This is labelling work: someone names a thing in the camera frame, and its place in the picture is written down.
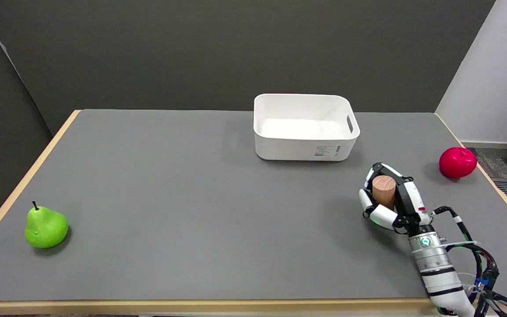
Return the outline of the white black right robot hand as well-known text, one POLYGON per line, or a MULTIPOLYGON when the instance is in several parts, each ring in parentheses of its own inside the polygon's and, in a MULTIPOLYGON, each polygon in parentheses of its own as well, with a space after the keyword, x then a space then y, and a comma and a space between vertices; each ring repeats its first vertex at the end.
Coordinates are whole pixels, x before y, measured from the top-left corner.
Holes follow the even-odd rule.
POLYGON ((372 165, 366 176, 364 188, 359 190, 359 199, 364 210, 364 218, 381 227, 392 229, 398 234, 402 234, 397 231, 398 229, 405 229, 404 234, 409 237, 435 231, 414 179, 405 177, 387 164, 377 162, 372 165), (372 189, 372 181, 382 175, 393 178, 396 183, 394 209, 380 204, 372 196, 375 191, 372 189))

